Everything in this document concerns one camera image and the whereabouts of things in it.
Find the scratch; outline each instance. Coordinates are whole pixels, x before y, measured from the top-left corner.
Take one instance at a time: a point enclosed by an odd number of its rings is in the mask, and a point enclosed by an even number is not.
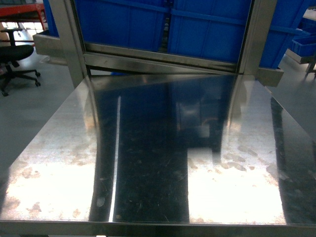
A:
[[[142,208],[142,203],[139,204],[139,208],[137,210],[137,213],[139,212],[139,210]]]
[[[165,218],[166,218],[167,222],[169,222],[169,220],[168,220],[168,218],[166,217],[166,215],[164,215],[164,216],[165,216]]]
[[[107,187],[105,186],[105,184],[102,182],[102,180],[100,180],[101,184],[103,185],[103,187],[105,188],[105,191],[108,191],[107,190]]]
[[[168,163],[165,165],[165,167],[166,167],[167,165],[169,165],[170,161],[171,161],[171,159],[168,161]]]
[[[181,179],[179,179],[177,182],[179,182],[180,180],[183,180],[188,174],[186,174],[185,176],[183,176]]]

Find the metal post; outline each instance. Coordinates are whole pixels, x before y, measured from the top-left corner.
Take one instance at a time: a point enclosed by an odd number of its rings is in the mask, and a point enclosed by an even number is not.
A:
[[[89,74],[83,54],[83,37],[74,0],[49,0],[71,78],[76,88]]]
[[[239,56],[238,74],[256,75],[277,0],[252,0]]]

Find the stainless steel frame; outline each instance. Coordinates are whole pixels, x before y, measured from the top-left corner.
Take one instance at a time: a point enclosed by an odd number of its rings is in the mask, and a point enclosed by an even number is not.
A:
[[[256,75],[277,0],[252,1],[238,64],[84,42],[74,0],[49,2],[60,41],[41,34],[34,37],[35,44],[39,54],[66,58],[76,87],[89,72],[86,65],[143,74]],[[271,69],[261,68],[260,71],[269,74],[276,82],[282,75]]]
[[[129,236],[129,237],[311,237],[312,226],[252,226],[252,225],[181,225],[102,222],[1,222],[0,234],[20,235],[79,235],[79,236]]]
[[[238,74],[255,75],[266,44],[277,0],[253,0],[248,16]]]
[[[49,0],[74,87],[88,75],[77,11],[73,0]]]

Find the reflective metal surface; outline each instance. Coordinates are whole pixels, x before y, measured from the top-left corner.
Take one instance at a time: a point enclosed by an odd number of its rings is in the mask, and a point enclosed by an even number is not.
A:
[[[133,48],[122,48],[96,43],[85,43],[85,48],[89,52],[112,54],[117,56],[129,56],[138,59],[156,60],[163,63],[174,63],[186,65],[191,67],[207,68],[218,71],[226,71],[234,73],[236,71],[236,64],[212,61],[202,58],[186,57],[170,53],[150,52]]]
[[[108,69],[109,71],[123,71],[141,74],[231,74],[207,68],[196,68],[172,63],[155,62],[100,53],[85,53],[86,65]]]
[[[92,77],[1,180],[0,234],[316,233],[316,144],[252,76]]]
[[[88,220],[97,154],[82,83],[1,177],[1,220]]]

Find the chair armrest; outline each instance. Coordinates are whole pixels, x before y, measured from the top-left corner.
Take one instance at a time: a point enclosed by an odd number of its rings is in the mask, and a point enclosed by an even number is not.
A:
[[[14,33],[15,31],[21,31],[21,30],[23,30],[23,29],[22,29],[22,28],[12,28],[12,29],[4,29],[4,30],[1,30],[0,32],[6,32],[6,33],[8,33],[11,46],[15,46],[15,40],[14,40],[14,35],[13,35],[13,33]]]
[[[15,31],[22,31],[23,29],[22,28],[6,28],[4,30],[1,30],[0,32],[6,32],[6,33],[11,33],[11,32],[15,32]]]

